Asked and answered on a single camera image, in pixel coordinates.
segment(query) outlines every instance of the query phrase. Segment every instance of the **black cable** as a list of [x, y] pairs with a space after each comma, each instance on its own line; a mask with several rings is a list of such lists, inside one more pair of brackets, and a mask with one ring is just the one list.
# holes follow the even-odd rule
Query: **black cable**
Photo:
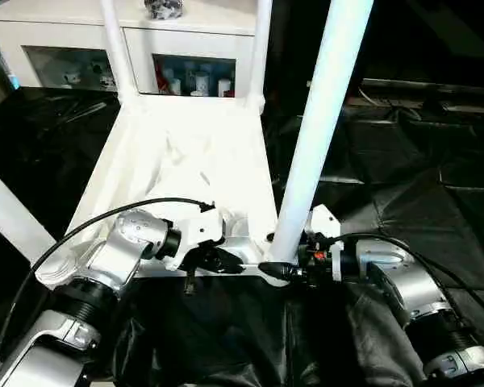
[[471, 289], [456, 273], [452, 272], [450, 269], [446, 268], [442, 264], [438, 264], [437, 262], [428, 259], [426, 256], [423, 256], [422, 254], [413, 251], [401, 240], [398, 240], [396, 238], [393, 238], [387, 235], [377, 234], [372, 232], [353, 232], [353, 233], [348, 233], [348, 234], [343, 234], [336, 237], [328, 238], [328, 242], [335, 243], [340, 240], [344, 241], [346, 239], [351, 239], [351, 238], [383, 240], [385, 242], [392, 243], [394, 246], [397, 246], [405, 250], [407, 253], [411, 254], [427, 270], [428, 274], [430, 274], [434, 282], [437, 284], [437, 286], [439, 286], [444, 296], [447, 298], [447, 301], [450, 303], [450, 305], [455, 310], [457, 315], [460, 315], [460, 317], [462, 316], [462, 314], [459, 312], [459, 308], [456, 302], [453, 300], [453, 297], [449, 294], [448, 290], [441, 284], [441, 282], [434, 275], [434, 272], [431, 266], [433, 268], [440, 270], [442, 273], [446, 274], [453, 281], [455, 281], [460, 287], [463, 288], [463, 290], [465, 290], [471, 296], [473, 300], [475, 300], [477, 304], [480, 305], [481, 308], [484, 309], [484, 301], [477, 295], [475, 290]]
[[12, 318], [13, 313], [15, 312], [16, 306], [18, 305], [19, 299], [22, 297], [23, 291], [27, 287], [29, 281], [34, 277], [35, 272], [40, 266], [50, 257], [51, 254], [54, 253], [63, 243], [66, 243], [69, 239], [73, 238], [76, 234], [84, 230], [85, 228], [91, 226], [92, 224], [99, 222], [105, 218], [108, 218], [112, 215], [118, 214], [120, 212], [124, 212], [126, 210], [130, 210], [132, 208], [146, 206], [147, 204], [154, 204], [154, 203], [165, 203], [165, 202], [180, 202], [180, 203], [189, 203], [194, 204], [196, 206], [201, 207], [201, 211], [211, 210], [215, 208], [214, 205], [207, 204], [205, 202], [200, 202], [194, 199], [186, 199], [186, 198], [154, 198], [154, 199], [147, 199], [142, 200], [140, 202], [134, 202], [131, 204], [127, 204], [125, 206], [121, 206], [115, 208], [113, 210], [109, 210], [104, 214], [100, 214], [95, 216], [94, 218], [84, 222], [80, 226], [75, 227], [71, 230], [68, 234], [66, 234], [63, 239], [59, 240], [55, 244], [53, 244], [31, 267], [29, 273], [23, 279], [22, 284], [19, 286], [18, 291], [16, 292], [12, 303], [10, 304], [9, 312], [7, 313], [6, 319], [2, 324], [2, 329], [0, 330], [0, 352], [2, 351], [4, 339], [6, 338], [7, 328], [10, 325], [10, 320]]

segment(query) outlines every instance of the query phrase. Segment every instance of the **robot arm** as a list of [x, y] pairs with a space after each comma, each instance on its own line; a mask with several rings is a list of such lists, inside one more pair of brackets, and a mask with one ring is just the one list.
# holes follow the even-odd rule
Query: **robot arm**
[[215, 209], [197, 218], [171, 222], [142, 210], [118, 216], [106, 240], [88, 253], [85, 267], [54, 291], [45, 310], [0, 368], [0, 387], [72, 387], [88, 385], [84, 355], [93, 353], [111, 311], [122, 297], [141, 260], [158, 259], [167, 267], [184, 262], [201, 243], [219, 244], [223, 221]]
[[429, 384], [484, 383], [484, 347], [420, 262], [399, 246], [378, 239], [332, 243], [327, 228], [319, 226], [323, 222], [317, 227], [312, 223], [310, 217], [298, 265], [266, 262], [260, 269], [311, 287], [322, 281], [376, 285], [422, 360]]

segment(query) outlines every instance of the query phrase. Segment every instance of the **white pole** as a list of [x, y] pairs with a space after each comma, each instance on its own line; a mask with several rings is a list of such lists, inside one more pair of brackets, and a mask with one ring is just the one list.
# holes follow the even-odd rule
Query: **white pole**
[[130, 66], [127, 48], [122, 37], [119, 21], [116, 18], [113, 0], [101, 0], [104, 27], [107, 36], [107, 57], [115, 75], [116, 89], [120, 102], [126, 102], [138, 95], [135, 80]]
[[247, 101], [256, 103], [260, 113], [264, 109], [264, 79], [267, 61], [267, 46], [269, 45], [269, 29], [273, 0], [258, 0], [257, 25], [252, 46], [251, 81]]
[[270, 260], [295, 262], [299, 238], [364, 36], [373, 0], [332, 0]]
[[[33, 264], [56, 241], [0, 180], [0, 232]], [[48, 285], [75, 265], [67, 248], [55, 252], [36, 272]]]

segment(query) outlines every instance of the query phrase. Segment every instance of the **black plastic sheet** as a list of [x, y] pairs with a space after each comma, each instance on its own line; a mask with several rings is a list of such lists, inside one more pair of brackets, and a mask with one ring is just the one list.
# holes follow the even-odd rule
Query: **black plastic sheet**
[[[46, 127], [50, 133], [58, 127], [52, 123], [57, 123], [61, 110], [51, 109], [50, 102], [62, 101], [67, 113], [75, 110], [67, 104], [65, 91], [51, 90], [47, 95], [48, 99], [45, 94], [25, 98], [29, 108], [21, 103], [11, 107], [29, 113], [30, 118], [18, 121], [18, 127], [9, 126], [18, 136], [10, 154], [31, 167], [36, 166], [33, 149], [46, 154], [41, 144], [59, 144], [56, 149], [65, 154], [67, 145], [73, 144], [72, 136], [52, 143], [52, 137], [40, 131]], [[75, 168], [84, 165], [87, 173], [93, 168], [93, 155], [102, 148], [102, 131], [109, 130], [118, 111], [116, 100], [106, 100], [105, 106], [93, 99], [78, 105], [83, 111], [103, 106], [94, 113], [97, 121], [85, 119], [78, 127], [82, 133], [96, 130], [102, 136], [83, 142], [90, 146], [85, 152], [90, 157], [83, 157], [83, 163], [74, 159]], [[452, 269], [484, 299], [484, 119], [422, 114], [418, 122], [396, 113], [346, 112], [332, 142], [315, 204], [327, 205], [344, 231], [381, 230], [406, 240]], [[74, 116], [78, 121], [79, 114]], [[17, 120], [8, 118], [6, 110], [2, 118], [10, 123]], [[278, 205], [299, 123], [296, 119], [266, 133]], [[1, 131], [0, 139], [7, 144]], [[40, 138], [28, 136], [29, 132], [40, 133]], [[11, 177], [19, 171], [8, 163], [0, 169], [1, 177], [14, 184]], [[76, 175], [66, 175], [56, 186], [70, 187], [71, 176]], [[70, 195], [63, 189], [52, 191], [54, 198], [74, 200], [86, 179], [78, 181], [79, 188], [71, 189]], [[59, 207], [47, 208], [57, 217], [67, 216], [57, 212]], [[60, 221], [54, 232], [66, 219]], [[440, 278], [484, 341], [484, 311], [449, 278], [442, 273]], [[112, 312], [111, 330], [102, 341], [102, 363], [95, 369], [97, 377], [112, 377], [117, 385], [133, 387], [408, 386], [422, 377], [407, 337], [373, 289], [329, 284], [317, 290], [276, 289], [258, 277], [197, 278], [194, 295], [186, 296], [183, 289], [182, 278], [135, 281], [122, 305]], [[30, 299], [42, 301], [42, 297], [43, 292], [38, 292]]]
[[[55, 238], [66, 230], [119, 110], [116, 94], [16, 90], [0, 105], [0, 178]], [[28, 271], [0, 235], [0, 323]], [[47, 290], [27, 288], [9, 346], [43, 308]]]

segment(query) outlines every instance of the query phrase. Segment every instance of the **silver robot arm segment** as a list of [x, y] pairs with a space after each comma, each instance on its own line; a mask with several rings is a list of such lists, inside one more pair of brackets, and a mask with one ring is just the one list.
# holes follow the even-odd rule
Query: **silver robot arm segment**
[[484, 372], [484, 347], [421, 264], [401, 248], [372, 239], [358, 241], [356, 254], [363, 274], [383, 290], [425, 375], [457, 379]]
[[222, 238], [222, 217], [215, 209], [181, 222], [180, 229], [143, 210], [121, 213], [106, 240], [89, 253], [86, 266], [54, 290], [51, 308], [4, 361], [0, 387], [88, 385], [85, 364], [69, 353], [90, 353], [98, 346], [101, 330], [141, 260], [158, 259], [177, 268], [199, 243]]

